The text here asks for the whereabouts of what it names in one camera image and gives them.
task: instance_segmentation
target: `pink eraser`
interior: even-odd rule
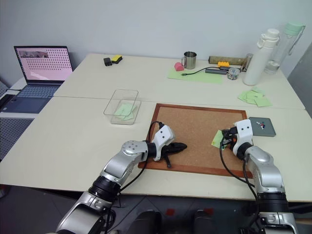
[[[180,62],[176,62],[175,63],[175,70],[178,72],[178,71],[183,71],[184,70],[184,67],[182,66],[182,63]]]

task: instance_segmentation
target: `green sticky note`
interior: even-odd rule
[[[193,73],[194,70],[184,70],[177,72],[174,68],[170,69],[168,78],[169,79],[181,79],[187,81],[196,81],[204,83],[222,84],[222,76],[220,74],[205,73],[205,70],[200,71],[193,75],[182,76],[183,73]]]
[[[257,93],[255,91],[248,91],[246,94],[247,98],[249,99],[255,99],[255,98],[262,98],[263,94]]]
[[[263,90],[259,89],[257,86],[254,86],[252,88],[253,91],[257,92],[257,93],[260,93],[260,94],[265,94]]]
[[[130,120],[133,118],[133,114],[132,112],[128,115],[128,116],[125,116],[123,119],[121,119],[121,121],[126,121],[126,120]]]
[[[222,132],[221,132],[220,130],[218,130],[217,133],[216,133],[216,135],[214,136],[213,141],[211,142],[211,145],[212,145],[212,146],[215,146],[215,147],[217,147],[217,148],[220,148],[220,142],[221,142],[222,138],[223,138],[223,134],[222,134]]]
[[[248,93],[248,91],[244,91],[242,92],[239,96],[238,96],[238,99],[246,102],[247,101],[247,97],[246,97],[246,94]]]
[[[272,106],[272,104],[266,97],[255,98],[254,100],[258,107]]]
[[[133,106],[132,104],[130,103],[123,103],[114,113],[114,115],[117,117],[117,118],[120,118],[122,120],[125,120],[126,117],[129,117],[130,114],[132,114],[132,111],[136,108],[136,106]]]
[[[246,99],[246,102],[247,102],[247,103],[249,103],[249,104],[254,104],[254,105],[256,105],[255,100],[254,100],[254,99],[252,99],[252,98],[248,98],[248,99]]]

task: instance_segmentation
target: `metal mug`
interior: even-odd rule
[[[184,57],[181,58],[181,64],[185,69],[194,69],[196,65],[196,56],[197,54],[195,52],[185,52]]]

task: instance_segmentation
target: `table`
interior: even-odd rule
[[[143,101],[134,125],[112,125],[103,114],[108,101],[53,97],[0,163],[0,184],[87,190],[125,141],[146,138],[156,105]],[[253,141],[274,157],[288,200],[311,202],[310,116],[299,109],[244,109],[249,117],[272,120],[276,136],[255,136]],[[135,167],[129,179],[138,172]],[[253,199],[248,187],[233,177],[158,170],[146,170],[124,193]]]
[[[115,89],[134,89],[139,91],[142,101],[250,106],[237,99],[241,92],[250,90],[242,82],[245,73],[238,80],[223,76],[223,84],[189,82],[167,78],[178,59],[123,56],[119,64],[106,67],[105,57],[112,55],[89,54],[54,96],[111,98]],[[194,71],[207,66],[207,61],[199,60]],[[280,70],[275,75],[263,73],[262,76],[258,87],[265,90],[272,102],[270,108],[305,109]]]

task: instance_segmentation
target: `cork board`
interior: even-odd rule
[[[228,110],[193,106],[180,106],[157,103],[152,121],[158,120],[170,126],[175,133],[174,142],[187,144],[184,151],[169,155],[172,168],[168,169],[165,160],[150,161],[147,169],[171,170],[179,172],[231,176],[223,167],[219,149],[211,145],[217,130],[233,127],[237,121],[246,119],[242,110]],[[154,138],[158,125],[154,124],[151,135]],[[242,161],[229,148],[223,151],[228,168],[239,177],[244,177]]]

